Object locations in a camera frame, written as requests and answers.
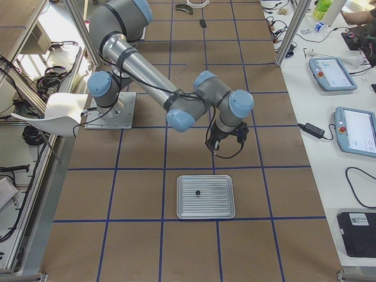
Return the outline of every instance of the touchscreen display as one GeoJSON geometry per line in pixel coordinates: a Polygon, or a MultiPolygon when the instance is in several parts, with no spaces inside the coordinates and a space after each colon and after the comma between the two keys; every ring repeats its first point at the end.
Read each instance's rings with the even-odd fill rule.
{"type": "Polygon", "coordinates": [[[367,113],[344,110],[348,147],[365,152],[376,152],[376,132],[372,116],[367,113]]]}
{"type": "Polygon", "coordinates": [[[342,66],[336,59],[316,60],[331,87],[352,86],[342,66]]]}

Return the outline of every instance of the sticker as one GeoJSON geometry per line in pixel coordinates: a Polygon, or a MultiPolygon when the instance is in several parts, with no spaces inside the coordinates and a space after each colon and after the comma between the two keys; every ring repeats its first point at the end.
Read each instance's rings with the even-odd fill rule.
{"type": "Polygon", "coordinates": [[[349,213],[352,225],[369,226],[365,213],[349,213]]]}

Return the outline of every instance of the label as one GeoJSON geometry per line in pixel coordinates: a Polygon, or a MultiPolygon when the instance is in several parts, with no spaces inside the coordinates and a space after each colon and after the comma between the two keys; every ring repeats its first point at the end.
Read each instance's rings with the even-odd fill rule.
{"type": "Polygon", "coordinates": [[[369,226],[365,213],[349,213],[352,225],[369,226]]]}
{"type": "Polygon", "coordinates": [[[324,26],[325,24],[323,22],[318,22],[315,26],[315,31],[320,32],[320,29],[324,26]]]}

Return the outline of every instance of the white plastic chair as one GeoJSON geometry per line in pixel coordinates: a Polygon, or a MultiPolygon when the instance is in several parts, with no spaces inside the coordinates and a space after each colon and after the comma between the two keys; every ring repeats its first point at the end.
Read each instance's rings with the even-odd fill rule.
{"type": "Polygon", "coordinates": [[[30,119],[15,113],[11,115],[44,132],[73,136],[73,128],[75,134],[78,131],[75,126],[80,124],[87,98],[87,94],[54,93],[48,98],[44,119],[30,119]]]}

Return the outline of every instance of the power adapter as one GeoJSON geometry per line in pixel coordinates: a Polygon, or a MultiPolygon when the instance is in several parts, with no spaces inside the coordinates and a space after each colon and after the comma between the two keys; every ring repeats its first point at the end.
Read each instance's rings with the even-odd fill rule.
{"type": "Polygon", "coordinates": [[[301,123],[298,123],[299,127],[307,132],[308,134],[310,135],[313,135],[315,136],[316,138],[323,138],[324,137],[324,134],[325,134],[325,130],[322,130],[321,128],[318,128],[314,125],[312,125],[311,123],[306,123],[305,125],[301,124],[301,123]]]}

